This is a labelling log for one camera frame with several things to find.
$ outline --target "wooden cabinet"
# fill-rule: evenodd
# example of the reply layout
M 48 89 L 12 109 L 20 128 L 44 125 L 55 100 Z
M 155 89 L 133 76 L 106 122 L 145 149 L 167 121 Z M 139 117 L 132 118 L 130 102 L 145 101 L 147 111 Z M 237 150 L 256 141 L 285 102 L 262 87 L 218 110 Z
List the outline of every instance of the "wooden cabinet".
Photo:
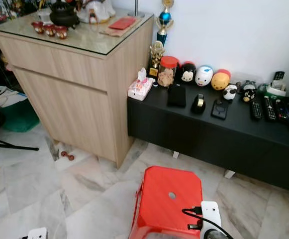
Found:
M 33 16 L 25 16 L 0 25 L 0 48 L 41 122 L 53 139 L 119 167 L 133 143 L 127 134 L 127 89 L 148 63 L 153 15 L 122 38 L 82 24 L 63 41 L 36 34 L 31 21 Z

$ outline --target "black cable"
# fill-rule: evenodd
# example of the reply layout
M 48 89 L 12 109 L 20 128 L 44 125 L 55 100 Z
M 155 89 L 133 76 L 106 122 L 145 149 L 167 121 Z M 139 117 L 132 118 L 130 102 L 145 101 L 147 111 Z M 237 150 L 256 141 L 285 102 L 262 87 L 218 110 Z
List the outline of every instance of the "black cable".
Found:
M 191 213 L 188 213 L 188 212 L 195 212 L 194 209 L 182 209 L 182 213 L 188 215 L 188 216 L 191 216 L 191 217 L 194 217 L 194 218 L 197 218 L 197 219 L 200 219 L 202 221 L 206 221 L 208 223 L 211 223 L 212 225 L 214 225 L 215 227 L 217 227 L 218 229 L 220 229 L 223 233 L 225 233 L 227 235 L 227 237 L 229 239 L 234 239 L 227 231 L 225 231 L 223 228 L 221 228 L 219 225 L 217 225 L 216 223 L 210 221 L 209 219 L 206 219 L 206 218 L 202 218 L 198 215 L 195 215 L 195 214 L 191 214 Z

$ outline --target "cabinet drawer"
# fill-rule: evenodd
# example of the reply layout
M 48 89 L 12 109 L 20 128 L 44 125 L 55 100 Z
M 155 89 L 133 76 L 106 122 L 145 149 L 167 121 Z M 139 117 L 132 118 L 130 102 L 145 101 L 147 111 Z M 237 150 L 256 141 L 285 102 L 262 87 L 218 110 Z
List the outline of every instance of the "cabinet drawer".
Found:
M 105 93 L 26 70 L 15 74 L 53 139 L 116 160 Z
M 5 36 L 0 47 L 14 66 L 106 91 L 104 60 Z

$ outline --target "yellow plush toy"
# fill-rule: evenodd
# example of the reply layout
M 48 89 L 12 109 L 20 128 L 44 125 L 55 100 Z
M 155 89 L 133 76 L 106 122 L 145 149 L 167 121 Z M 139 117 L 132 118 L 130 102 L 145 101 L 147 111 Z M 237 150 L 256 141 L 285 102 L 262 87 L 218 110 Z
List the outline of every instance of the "yellow plush toy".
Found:
M 212 77 L 211 85 L 217 90 L 223 90 L 228 86 L 230 81 L 230 72 L 225 69 L 219 69 Z

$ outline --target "glass top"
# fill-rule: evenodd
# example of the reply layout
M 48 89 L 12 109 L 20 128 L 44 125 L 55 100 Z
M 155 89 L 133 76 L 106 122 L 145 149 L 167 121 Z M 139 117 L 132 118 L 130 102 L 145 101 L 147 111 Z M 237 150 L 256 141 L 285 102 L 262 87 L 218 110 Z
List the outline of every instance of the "glass top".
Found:
M 100 33 L 100 31 L 106 29 L 121 17 L 127 16 L 127 13 L 130 12 L 130 10 L 120 8 L 115 8 L 115 10 L 115 17 L 112 17 L 107 23 L 90 25 L 81 22 L 77 25 L 76 29 L 69 28 L 68 36 L 63 40 L 59 39 L 57 36 L 49 37 L 46 34 L 38 34 L 35 32 L 31 23 L 33 21 L 39 21 L 39 16 L 36 12 L 0 24 L 0 31 L 107 55 L 153 16 L 151 13 L 145 13 L 145 16 L 141 18 L 141 21 L 135 24 L 121 37 L 108 36 Z

